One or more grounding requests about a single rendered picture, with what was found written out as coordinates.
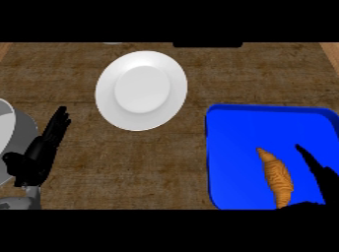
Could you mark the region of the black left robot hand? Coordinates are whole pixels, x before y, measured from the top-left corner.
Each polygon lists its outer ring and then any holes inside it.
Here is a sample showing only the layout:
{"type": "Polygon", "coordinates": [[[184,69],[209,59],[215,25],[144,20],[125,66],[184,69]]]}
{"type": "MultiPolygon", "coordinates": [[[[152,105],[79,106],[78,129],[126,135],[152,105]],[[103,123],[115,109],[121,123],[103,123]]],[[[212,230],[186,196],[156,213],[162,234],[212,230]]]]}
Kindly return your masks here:
{"type": "Polygon", "coordinates": [[[54,162],[57,148],[70,124],[66,107],[52,113],[42,133],[33,138],[23,154],[8,152],[2,156],[7,173],[14,177],[14,186],[41,186],[54,162]]]}

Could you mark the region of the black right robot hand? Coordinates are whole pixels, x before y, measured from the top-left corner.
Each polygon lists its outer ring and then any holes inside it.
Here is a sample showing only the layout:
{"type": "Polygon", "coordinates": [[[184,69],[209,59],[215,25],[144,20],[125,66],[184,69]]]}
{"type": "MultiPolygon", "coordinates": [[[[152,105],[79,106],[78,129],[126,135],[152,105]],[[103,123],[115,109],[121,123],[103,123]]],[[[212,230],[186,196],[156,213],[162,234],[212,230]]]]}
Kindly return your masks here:
{"type": "Polygon", "coordinates": [[[295,150],[313,175],[320,198],[323,203],[300,202],[279,208],[279,211],[339,211],[339,174],[328,167],[322,166],[310,152],[295,144],[295,150]]]}

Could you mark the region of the golden brown croissant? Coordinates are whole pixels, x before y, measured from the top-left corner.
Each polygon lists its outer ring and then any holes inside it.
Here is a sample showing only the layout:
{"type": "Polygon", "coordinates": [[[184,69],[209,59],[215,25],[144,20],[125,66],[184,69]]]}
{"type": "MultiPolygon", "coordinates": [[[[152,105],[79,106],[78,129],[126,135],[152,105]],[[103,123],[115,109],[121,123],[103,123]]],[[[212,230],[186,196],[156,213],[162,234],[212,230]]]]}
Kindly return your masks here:
{"type": "Polygon", "coordinates": [[[291,201],[291,194],[294,192],[294,183],[291,175],[282,161],[261,148],[255,149],[258,158],[263,163],[263,172],[267,186],[275,197],[276,208],[283,208],[291,201]]]}

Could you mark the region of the blue rectangular tray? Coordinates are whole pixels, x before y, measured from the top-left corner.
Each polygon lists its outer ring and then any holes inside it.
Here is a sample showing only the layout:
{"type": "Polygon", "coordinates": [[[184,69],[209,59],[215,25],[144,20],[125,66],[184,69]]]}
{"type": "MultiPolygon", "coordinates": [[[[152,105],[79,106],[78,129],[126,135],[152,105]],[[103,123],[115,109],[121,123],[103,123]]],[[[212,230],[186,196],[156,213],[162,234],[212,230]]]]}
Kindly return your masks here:
{"type": "Polygon", "coordinates": [[[205,115],[208,190],[221,210],[276,208],[267,186],[264,150],[286,166],[294,191],[291,202],[322,201],[297,148],[339,174],[339,115],[320,107],[214,104],[205,115]]]}

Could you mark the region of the white round plate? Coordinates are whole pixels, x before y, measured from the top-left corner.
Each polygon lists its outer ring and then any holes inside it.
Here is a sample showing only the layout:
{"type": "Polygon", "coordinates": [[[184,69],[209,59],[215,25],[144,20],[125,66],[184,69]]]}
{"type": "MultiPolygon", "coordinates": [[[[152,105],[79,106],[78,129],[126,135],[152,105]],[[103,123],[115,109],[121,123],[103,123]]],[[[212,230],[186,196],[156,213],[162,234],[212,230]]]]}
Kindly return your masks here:
{"type": "Polygon", "coordinates": [[[104,68],[94,99],[106,121],[128,131],[159,127],[177,114],[187,95],[187,78],[177,61],[156,51],[135,51],[104,68]]]}

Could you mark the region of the grey round bowl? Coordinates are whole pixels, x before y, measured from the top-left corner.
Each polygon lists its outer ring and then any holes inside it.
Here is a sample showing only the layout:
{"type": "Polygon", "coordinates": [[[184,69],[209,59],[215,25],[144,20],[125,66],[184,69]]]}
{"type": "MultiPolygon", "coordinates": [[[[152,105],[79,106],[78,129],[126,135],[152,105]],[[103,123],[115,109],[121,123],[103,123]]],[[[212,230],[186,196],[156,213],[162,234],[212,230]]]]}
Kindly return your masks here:
{"type": "Polygon", "coordinates": [[[0,98],[0,186],[10,180],[2,155],[21,154],[39,134],[33,118],[0,98]]]}

